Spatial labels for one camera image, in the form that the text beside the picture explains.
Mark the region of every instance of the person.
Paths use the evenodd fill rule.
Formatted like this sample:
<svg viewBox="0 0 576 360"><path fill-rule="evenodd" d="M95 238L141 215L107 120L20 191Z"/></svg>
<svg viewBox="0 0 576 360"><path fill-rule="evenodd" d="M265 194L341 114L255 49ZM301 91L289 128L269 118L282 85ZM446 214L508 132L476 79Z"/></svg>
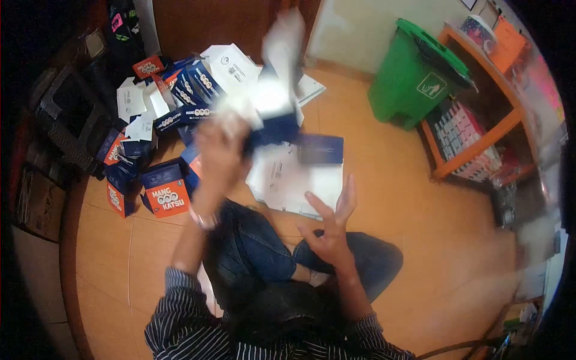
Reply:
<svg viewBox="0 0 576 360"><path fill-rule="evenodd" d="M303 240L288 250L259 213L225 198L249 168L244 134L202 123L196 144L202 182L191 220L166 269L166 290L145 329L155 359L410 359L382 336L371 302L402 266L392 244L347 233L356 204L347 178L335 211L307 192L323 230L297 225ZM224 310L206 306L196 278L203 262Z"/></svg>

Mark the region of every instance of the bracelet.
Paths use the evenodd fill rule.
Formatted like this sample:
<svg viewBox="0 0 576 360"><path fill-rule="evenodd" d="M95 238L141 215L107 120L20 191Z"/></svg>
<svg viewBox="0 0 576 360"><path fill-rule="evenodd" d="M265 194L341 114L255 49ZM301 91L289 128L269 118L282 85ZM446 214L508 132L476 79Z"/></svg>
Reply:
<svg viewBox="0 0 576 360"><path fill-rule="evenodd" d="M216 219L215 214L212 214L208 218L203 218L194 212L192 205L188 205L188 212L190 213L192 220L194 220L194 222L203 230L214 230L216 225L218 225L218 220Z"/></svg>

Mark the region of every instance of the pink sticker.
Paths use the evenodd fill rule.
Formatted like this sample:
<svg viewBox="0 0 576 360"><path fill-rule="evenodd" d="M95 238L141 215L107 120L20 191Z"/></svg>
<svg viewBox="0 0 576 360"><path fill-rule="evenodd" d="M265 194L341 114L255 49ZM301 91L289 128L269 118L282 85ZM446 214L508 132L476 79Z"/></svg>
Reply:
<svg viewBox="0 0 576 360"><path fill-rule="evenodd" d="M122 25L122 16L120 13L116 14L112 19L112 32L116 32L116 30Z"/></svg>

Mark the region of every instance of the trash bin lid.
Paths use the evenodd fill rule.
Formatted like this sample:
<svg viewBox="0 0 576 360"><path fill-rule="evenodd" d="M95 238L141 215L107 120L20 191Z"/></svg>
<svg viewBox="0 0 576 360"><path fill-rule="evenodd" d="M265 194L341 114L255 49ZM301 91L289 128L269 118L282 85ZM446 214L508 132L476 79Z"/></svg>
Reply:
<svg viewBox="0 0 576 360"><path fill-rule="evenodd" d="M396 20L396 25L409 35L418 37L419 43L427 45L427 48L434 50L438 55L440 55L444 60L448 62L450 67L452 67L456 72L460 73L462 77L469 80L468 68L466 65L456 56L450 49L446 48L444 45L438 42L433 36L424 31L421 27L409 22L405 19Z"/></svg>

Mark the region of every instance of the cable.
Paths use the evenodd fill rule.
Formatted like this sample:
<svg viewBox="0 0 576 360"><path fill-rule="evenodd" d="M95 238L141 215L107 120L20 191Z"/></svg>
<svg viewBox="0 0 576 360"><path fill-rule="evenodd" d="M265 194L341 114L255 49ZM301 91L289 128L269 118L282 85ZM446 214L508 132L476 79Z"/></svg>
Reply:
<svg viewBox="0 0 576 360"><path fill-rule="evenodd" d="M480 346L480 345L484 345L486 342L483 340L472 340L472 341L466 341L460 344L455 344L455 345L450 345L450 346L446 346L443 348L439 348L436 349L434 351L431 351L429 353L425 353L423 355L420 355L418 357L416 357L416 360L422 360L422 359L427 359L430 357L433 357L435 355L439 355L439 354L443 354L443 353L447 353L448 351L453 351L453 350L458 350L461 348L466 348L466 347L475 347L475 346Z"/></svg>
<svg viewBox="0 0 576 360"><path fill-rule="evenodd" d="M478 13L478 16L480 16L480 14L482 14L484 9L486 8L486 5L488 5L488 0L486 0L486 2L484 3L484 6L482 7L482 10L480 10L480 12Z"/></svg>
<svg viewBox="0 0 576 360"><path fill-rule="evenodd" d="M496 27L498 20L500 20L500 15L502 15L502 9L498 8L498 16L496 16L496 21L494 21L494 25L492 25L492 30L494 30L494 27Z"/></svg>

